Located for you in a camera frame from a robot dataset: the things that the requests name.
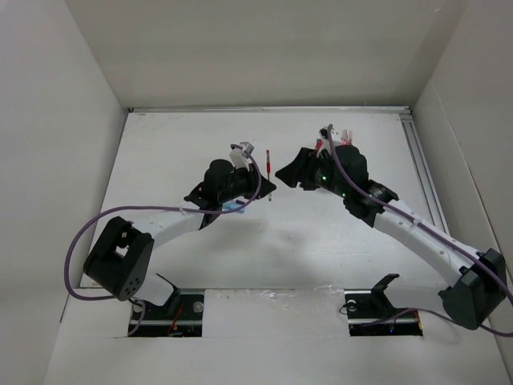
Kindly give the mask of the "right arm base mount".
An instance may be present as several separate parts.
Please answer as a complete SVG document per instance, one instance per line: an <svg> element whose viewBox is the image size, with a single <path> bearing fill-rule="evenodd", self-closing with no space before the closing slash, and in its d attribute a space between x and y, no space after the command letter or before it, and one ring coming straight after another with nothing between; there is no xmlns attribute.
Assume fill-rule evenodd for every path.
<svg viewBox="0 0 513 385"><path fill-rule="evenodd" d="M406 309L393 306L386 296L388 285L399 277L387 274L369 289L344 290L338 312L347 317L351 337L423 336L418 312L400 314Z"/></svg>

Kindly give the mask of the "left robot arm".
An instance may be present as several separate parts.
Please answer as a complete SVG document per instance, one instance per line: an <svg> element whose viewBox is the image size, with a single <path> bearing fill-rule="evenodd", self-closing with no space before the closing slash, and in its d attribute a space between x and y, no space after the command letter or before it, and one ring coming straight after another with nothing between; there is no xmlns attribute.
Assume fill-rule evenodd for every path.
<svg viewBox="0 0 513 385"><path fill-rule="evenodd" d="M83 272L121 302L139 299L161 318L170 318L178 310L180 289L159 274L147 274L152 252L209 226L220 216L223 204L241 197L259 200L276 188L259 176L254 164L236 168L227 160L214 160L177 211L155 213L135 222L110 219Z"/></svg>

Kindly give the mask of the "light blue highlighter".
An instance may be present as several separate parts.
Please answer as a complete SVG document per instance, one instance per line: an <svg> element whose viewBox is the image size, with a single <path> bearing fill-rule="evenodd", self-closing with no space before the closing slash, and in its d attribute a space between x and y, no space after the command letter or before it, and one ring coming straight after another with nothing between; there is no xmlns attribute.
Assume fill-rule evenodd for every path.
<svg viewBox="0 0 513 385"><path fill-rule="evenodd" d="M244 204L237 203L235 201L229 201L229 202L225 202L223 204L222 210L224 212L229 211L229 212L234 212L234 213L244 213L245 207L244 207Z"/></svg>

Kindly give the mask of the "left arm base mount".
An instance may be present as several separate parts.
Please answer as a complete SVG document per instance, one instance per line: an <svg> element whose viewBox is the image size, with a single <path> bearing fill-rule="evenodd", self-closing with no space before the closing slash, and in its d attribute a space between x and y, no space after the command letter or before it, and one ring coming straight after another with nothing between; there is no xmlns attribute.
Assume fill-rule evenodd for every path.
<svg viewBox="0 0 513 385"><path fill-rule="evenodd" d="M204 289L181 289L159 274L148 276L131 300L132 338L200 338Z"/></svg>

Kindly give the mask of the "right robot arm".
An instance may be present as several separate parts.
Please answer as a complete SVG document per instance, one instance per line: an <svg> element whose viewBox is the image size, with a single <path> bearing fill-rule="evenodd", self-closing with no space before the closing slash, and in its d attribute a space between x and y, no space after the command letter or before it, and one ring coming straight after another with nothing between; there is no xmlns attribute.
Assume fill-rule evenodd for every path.
<svg viewBox="0 0 513 385"><path fill-rule="evenodd" d="M442 308L455 323L475 330L512 293L507 288L505 259L485 253L440 231L383 184L371 180L366 158L357 148L302 148L296 158L275 174L290 188L323 188L342 198L351 215L412 251L446 281L439 292Z"/></svg>

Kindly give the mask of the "white round divided container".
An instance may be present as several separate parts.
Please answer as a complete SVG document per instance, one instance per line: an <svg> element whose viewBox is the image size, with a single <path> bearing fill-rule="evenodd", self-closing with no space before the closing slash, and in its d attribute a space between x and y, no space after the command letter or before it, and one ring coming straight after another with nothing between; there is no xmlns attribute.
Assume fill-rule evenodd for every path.
<svg viewBox="0 0 513 385"><path fill-rule="evenodd" d="M341 147L341 146L352 146L353 141L351 139L340 139L335 138L333 140L333 146L329 143L327 139L319 139L317 141L316 147L315 147L315 153L317 158L331 158L332 157L332 150L333 147Z"/></svg>

